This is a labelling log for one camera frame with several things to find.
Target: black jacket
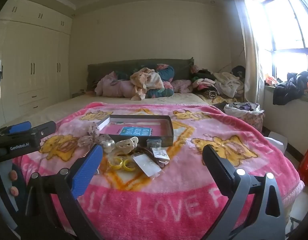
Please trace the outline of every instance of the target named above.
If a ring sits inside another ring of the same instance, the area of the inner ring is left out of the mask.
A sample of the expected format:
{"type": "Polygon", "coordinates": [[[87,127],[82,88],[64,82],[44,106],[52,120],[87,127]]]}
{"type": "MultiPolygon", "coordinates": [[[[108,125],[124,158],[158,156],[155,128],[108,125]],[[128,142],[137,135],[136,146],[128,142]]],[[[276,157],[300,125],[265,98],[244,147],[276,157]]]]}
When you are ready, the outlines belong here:
{"type": "Polygon", "coordinates": [[[308,72],[303,71],[299,74],[288,73],[287,82],[277,85],[273,94],[273,105],[284,106],[289,101],[299,99],[304,95],[304,90],[307,88],[308,72]]]}

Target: window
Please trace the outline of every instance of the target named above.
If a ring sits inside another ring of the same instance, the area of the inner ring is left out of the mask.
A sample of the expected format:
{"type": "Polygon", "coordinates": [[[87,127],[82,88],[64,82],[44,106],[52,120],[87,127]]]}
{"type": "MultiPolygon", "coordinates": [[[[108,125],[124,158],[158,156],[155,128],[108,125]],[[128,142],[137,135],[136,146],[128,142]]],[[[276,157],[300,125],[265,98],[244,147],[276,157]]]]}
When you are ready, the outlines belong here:
{"type": "Polygon", "coordinates": [[[300,0],[248,0],[264,74],[287,80],[308,71],[308,10],[300,0]]]}

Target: blue gripper pad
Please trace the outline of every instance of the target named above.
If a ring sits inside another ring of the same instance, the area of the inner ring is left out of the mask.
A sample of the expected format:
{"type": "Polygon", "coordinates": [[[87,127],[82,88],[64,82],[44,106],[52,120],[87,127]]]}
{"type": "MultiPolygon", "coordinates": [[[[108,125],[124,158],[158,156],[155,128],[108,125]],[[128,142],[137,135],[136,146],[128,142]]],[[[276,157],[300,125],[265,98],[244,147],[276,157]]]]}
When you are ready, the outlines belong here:
{"type": "Polygon", "coordinates": [[[100,145],[95,145],[84,159],[83,164],[78,169],[72,179],[72,194],[75,199],[84,194],[94,176],[103,157],[103,148],[100,145]]]}
{"type": "Polygon", "coordinates": [[[24,131],[31,129],[31,127],[32,125],[29,121],[22,122],[19,124],[12,125],[12,127],[9,130],[9,133],[11,134],[11,133],[16,133],[16,132],[24,132],[24,131]]]}

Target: small bag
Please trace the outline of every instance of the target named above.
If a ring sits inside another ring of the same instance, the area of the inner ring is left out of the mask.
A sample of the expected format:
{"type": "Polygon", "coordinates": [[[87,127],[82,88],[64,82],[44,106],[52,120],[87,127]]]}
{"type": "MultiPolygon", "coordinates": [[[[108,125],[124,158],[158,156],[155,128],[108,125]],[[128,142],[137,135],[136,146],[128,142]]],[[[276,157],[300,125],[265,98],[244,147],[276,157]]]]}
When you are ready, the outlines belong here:
{"type": "Polygon", "coordinates": [[[306,186],[308,186],[308,150],[303,160],[299,164],[298,173],[299,173],[300,179],[304,182],[306,186]]]}

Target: box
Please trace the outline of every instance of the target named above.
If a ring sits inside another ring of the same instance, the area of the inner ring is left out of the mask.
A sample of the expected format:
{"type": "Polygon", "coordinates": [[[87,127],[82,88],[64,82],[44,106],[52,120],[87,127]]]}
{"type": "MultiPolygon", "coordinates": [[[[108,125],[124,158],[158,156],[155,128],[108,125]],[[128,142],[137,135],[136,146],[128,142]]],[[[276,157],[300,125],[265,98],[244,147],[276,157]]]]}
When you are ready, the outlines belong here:
{"type": "Polygon", "coordinates": [[[97,127],[101,134],[108,134],[115,142],[134,136],[143,147],[147,146],[147,139],[161,139],[162,147],[173,146],[174,142],[173,125],[168,115],[110,114],[98,122],[97,127]]]}

